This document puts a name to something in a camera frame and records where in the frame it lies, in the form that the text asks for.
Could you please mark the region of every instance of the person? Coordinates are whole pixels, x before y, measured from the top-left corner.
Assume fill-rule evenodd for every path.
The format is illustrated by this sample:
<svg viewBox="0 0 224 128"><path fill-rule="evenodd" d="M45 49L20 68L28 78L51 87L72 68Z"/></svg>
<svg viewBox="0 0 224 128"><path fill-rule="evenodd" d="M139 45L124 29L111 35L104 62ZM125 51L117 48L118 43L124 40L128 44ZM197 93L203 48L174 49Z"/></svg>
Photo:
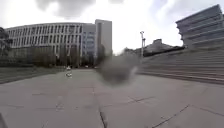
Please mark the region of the person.
<svg viewBox="0 0 224 128"><path fill-rule="evenodd" d="M66 68L66 76L67 77L71 77L72 76L72 70L70 66L67 66Z"/></svg>

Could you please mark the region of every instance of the pavement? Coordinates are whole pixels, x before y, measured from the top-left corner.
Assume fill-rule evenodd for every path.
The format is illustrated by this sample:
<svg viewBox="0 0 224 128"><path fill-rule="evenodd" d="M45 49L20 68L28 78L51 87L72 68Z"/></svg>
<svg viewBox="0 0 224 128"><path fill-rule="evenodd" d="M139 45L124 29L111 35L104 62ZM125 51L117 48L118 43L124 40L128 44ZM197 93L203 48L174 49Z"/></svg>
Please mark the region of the pavement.
<svg viewBox="0 0 224 128"><path fill-rule="evenodd" d="M221 128L223 97L223 85L145 75L109 86L87 69L1 84L0 112L8 128Z"/></svg>

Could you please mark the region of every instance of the staircase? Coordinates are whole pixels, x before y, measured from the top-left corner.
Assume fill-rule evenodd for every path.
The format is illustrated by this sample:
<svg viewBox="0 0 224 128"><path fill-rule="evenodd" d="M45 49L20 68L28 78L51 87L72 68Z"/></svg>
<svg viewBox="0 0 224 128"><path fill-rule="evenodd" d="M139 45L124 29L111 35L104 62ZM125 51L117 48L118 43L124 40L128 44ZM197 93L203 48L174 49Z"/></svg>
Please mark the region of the staircase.
<svg viewBox="0 0 224 128"><path fill-rule="evenodd" d="M224 46L144 58L139 74L224 84Z"/></svg>

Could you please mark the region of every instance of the curved building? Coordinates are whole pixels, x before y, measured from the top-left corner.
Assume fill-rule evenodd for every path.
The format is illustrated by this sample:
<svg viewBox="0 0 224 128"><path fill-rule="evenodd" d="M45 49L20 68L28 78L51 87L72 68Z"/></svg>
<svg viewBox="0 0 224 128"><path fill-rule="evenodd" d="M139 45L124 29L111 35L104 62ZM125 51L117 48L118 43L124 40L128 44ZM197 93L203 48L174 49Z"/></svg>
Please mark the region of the curved building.
<svg viewBox="0 0 224 128"><path fill-rule="evenodd" d="M211 47L223 44L224 17L219 5L197 12L176 23L185 46Z"/></svg>
<svg viewBox="0 0 224 128"><path fill-rule="evenodd" d="M41 50L53 50L59 56L61 46L67 54L75 46L80 56L95 55L96 25L90 23L45 23L7 28L13 40L13 56L24 56L32 46Z"/></svg>

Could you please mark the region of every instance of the blurred object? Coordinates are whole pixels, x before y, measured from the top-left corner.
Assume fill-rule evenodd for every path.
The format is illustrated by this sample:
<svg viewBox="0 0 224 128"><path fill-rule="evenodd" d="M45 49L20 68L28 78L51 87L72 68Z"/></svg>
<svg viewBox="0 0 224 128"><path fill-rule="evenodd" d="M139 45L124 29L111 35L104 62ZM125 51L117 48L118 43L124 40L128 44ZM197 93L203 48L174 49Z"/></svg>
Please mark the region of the blurred object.
<svg viewBox="0 0 224 128"><path fill-rule="evenodd" d="M124 52L119 56L107 58L97 69L103 80L111 85L119 85L133 78L138 57L130 52Z"/></svg>
<svg viewBox="0 0 224 128"><path fill-rule="evenodd" d="M4 121L3 116L2 116L1 113L0 113L0 128L8 128L6 126L6 123L5 123L5 121Z"/></svg>

